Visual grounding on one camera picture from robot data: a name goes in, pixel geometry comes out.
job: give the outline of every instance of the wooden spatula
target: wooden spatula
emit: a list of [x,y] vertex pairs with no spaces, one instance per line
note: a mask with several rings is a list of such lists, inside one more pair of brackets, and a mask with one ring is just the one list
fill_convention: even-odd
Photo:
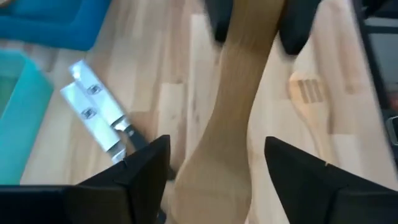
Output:
[[314,138],[318,156],[338,166],[329,135],[330,95],[326,83],[318,75],[312,37],[295,59],[288,89],[295,109]]
[[248,119],[283,5],[284,0],[234,1],[215,108],[170,199],[178,224],[242,224],[248,215]]
[[324,83],[316,75],[295,72],[289,80],[292,103],[308,126],[321,159],[338,165],[328,134],[330,104]]

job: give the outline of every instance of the wooden countertop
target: wooden countertop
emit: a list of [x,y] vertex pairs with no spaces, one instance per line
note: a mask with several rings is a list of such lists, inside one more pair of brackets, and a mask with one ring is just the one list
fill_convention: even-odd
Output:
[[[328,134],[340,167],[398,190],[351,10],[348,0],[324,0],[306,46],[310,53],[298,59],[315,66],[329,89]],[[0,47],[27,52],[55,85],[21,184],[76,184],[111,166],[59,94],[72,81],[67,68],[73,62],[88,61],[149,139],[171,135],[175,169],[196,148],[219,84],[220,49],[211,40],[196,0],[113,0],[96,47],[89,52],[5,40]],[[288,223],[267,172],[265,137],[275,136],[318,156],[311,132],[288,94],[289,77],[297,66],[276,39],[249,122],[253,223]]]

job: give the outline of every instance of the blue container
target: blue container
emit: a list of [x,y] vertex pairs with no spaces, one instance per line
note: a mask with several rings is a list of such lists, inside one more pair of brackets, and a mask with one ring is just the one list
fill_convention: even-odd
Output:
[[19,184],[52,92],[31,60],[0,50],[0,184]]
[[111,0],[14,0],[0,9],[0,38],[75,50],[94,46]]

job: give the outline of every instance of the teal bin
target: teal bin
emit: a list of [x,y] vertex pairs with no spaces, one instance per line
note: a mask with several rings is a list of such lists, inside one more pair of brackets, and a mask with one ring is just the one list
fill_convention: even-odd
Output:
[[0,184],[19,184],[52,92],[30,59],[0,50]]

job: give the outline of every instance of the knife handle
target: knife handle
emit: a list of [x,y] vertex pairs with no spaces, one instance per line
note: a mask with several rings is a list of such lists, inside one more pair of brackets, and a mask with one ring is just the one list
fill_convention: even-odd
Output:
[[[124,132],[129,136],[132,145],[137,151],[143,149],[149,144],[145,137],[131,124],[124,130]],[[169,176],[167,179],[174,180],[176,176],[177,173],[169,166]]]
[[136,148],[136,151],[143,149],[149,144],[145,137],[131,124],[124,130],[124,132],[129,136],[129,139],[132,145]]

